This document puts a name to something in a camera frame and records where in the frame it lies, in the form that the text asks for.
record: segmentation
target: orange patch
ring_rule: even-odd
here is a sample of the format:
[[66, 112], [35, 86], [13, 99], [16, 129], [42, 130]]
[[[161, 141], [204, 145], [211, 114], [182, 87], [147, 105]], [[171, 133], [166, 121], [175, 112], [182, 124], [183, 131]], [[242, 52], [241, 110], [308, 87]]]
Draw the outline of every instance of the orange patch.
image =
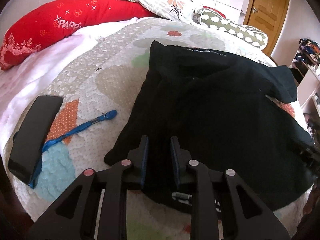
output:
[[[69, 132], [77, 126], [77, 111], [78, 111], [79, 100], [73, 100], [72, 102], [66, 103], [65, 107], [60, 111], [58, 116], [54, 119], [47, 139], [52, 140], [60, 137], [61, 135]], [[69, 136], [63, 140], [64, 143], [68, 144], [71, 141]]]
[[191, 233], [191, 224], [184, 225], [183, 231], [185, 231], [187, 234], [190, 234]]
[[292, 107], [291, 104], [284, 104], [280, 102], [280, 108], [283, 109], [284, 111], [286, 111], [289, 115], [291, 115], [293, 118], [296, 117], [296, 113]]

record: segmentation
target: blue lanyard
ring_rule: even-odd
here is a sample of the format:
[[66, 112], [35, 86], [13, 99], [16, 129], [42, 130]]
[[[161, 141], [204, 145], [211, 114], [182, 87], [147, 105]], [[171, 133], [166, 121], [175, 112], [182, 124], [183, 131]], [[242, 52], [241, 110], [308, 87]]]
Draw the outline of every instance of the blue lanyard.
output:
[[45, 152], [52, 145], [55, 145], [56, 143], [61, 142], [63, 139], [69, 137], [70, 135], [82, 132], [83, 130], [87, 129], [88, 127], [90, 127], [94, 123], [102, 122], [104, 120], [111, 120], [111, 119], [115, 118], [117, 114], [118, 114], [118, 112], [116, 110], [111, 110], [111, 111], [107, 112], [106, 114], [102, 113], [101, 116], [99, 116], [99, 117], [97, 117], [97, 118], [95, 118], [95, 119], [93, 119], [91, 121], [85, 122], [85, 123], [83, 123], [81, 125], [78, 125], [77, 127], [73, 128], [69, 132], [61, 135], [60, 137], [58, 137], [56, 139], [52, 139], [52, 140], [46, 141], [44, 143], [43, 147], [42, 147], [42, 152]]

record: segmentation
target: black t-shirt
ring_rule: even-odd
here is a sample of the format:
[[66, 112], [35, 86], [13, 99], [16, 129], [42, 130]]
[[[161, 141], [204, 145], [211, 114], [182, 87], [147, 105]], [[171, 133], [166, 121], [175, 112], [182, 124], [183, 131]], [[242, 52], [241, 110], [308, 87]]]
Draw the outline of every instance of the black t-shirt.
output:
[[175, 202], [170, 137], [209, 169], [235, 170], [271, 210], [288, 205], [311, 187], [314, 177], [298, 153], [313, 145], [310, 135], [266, 95], [297, 100], [286, 66], [267, 67], [245, 57], [210, 49], [163, 46], [154, 41], [149, 70], [109, 165], [149, 137], [144, 193], [183, 212]]

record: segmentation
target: bed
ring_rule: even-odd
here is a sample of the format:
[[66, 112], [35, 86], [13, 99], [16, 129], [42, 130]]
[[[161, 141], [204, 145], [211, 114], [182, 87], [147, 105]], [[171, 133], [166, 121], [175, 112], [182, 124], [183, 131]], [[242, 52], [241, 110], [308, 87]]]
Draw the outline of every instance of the bed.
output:
[[[199, 24], [145, 18], [82, 28], [32, 54], [19, 68], [1, 72], [0, 96], [5, 103], [0, 109], [0, 151], [15, 193], [34, 221], [84, 169], [108, 168], [103, 157], [128, 121], [148, 70], [153, 40], [164, 45], [218, 49], [275, 66], [260, 49], [228, 33]], [[7, 170], [7, 163], [12, 137], [38, 95], [64, 98], [57, 123], [68, 111], [76, 114], [69, 120], [72, 125], [112, 109], [119, 114], [114, 120], [96, 124], [45, 152], [38, 185], [33, 190]], [[299, 102], [291, 105], [296, 121], [307, 130]], [[310, 191], [275, 212], [291, 236], [296, 232]], [[128, 239], [189, 239], [190, 223], [190, 215], [154, 203], [141, 192], [128, 192]]]

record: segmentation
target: floral bedspread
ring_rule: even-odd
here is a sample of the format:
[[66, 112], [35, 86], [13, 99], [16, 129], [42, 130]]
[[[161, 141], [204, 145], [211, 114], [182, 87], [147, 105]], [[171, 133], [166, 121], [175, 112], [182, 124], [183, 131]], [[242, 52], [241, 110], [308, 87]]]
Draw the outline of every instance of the floral bedspread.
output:
[[[118, 116], [111, 121], [94, 124], [44, 152], [42, 171], [34, 190], [8, 172], [22, 206], [33, 220], [37, 220], [83, 170], [108, 168], [103, 157], [112, 149], [128, 121], [148, 71], [149, 49], [153, 40], [164, 45], [218, 49], [275, 66], [261, 50], [228, 33], [159, 18], [129, 25], [108, 36], [91, 51], [71, 62], [41, 94], [64, 98], [48, 138], [56, 138], [102, 112], [116, 109]], [[22, 114], [13, 134], [30, 106]], [[301, 123], [298, 119], [303, 119], [303, 115], [299, 104], [292, 103], [292, 107], [296, 111], [296, 120]], [[4, 150], [6, 164], [11, 148], [12, 137]], [[300, 222], [307, 198], [308, 192], [275, 212], [291, 235]], [[128, 191], [129, 240], [189, 239], [190, 223], [190, 215], [157, 204], [140, 191]]]

